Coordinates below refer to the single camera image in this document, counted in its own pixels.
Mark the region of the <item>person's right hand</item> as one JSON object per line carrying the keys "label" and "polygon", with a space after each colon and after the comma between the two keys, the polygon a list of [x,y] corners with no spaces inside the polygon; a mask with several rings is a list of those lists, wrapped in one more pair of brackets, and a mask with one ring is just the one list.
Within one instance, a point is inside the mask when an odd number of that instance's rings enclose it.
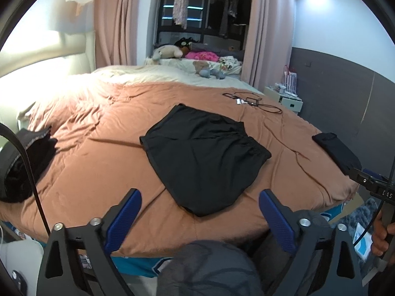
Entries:
{"label": "person's right hand", "polygon": [[394,235],[394,223],[384,226],[382,222],[382,211],[380,211],[375,218],[373,228],[371,252],[375,256],[380,257],[389,248],[386,238],[388,235]]}

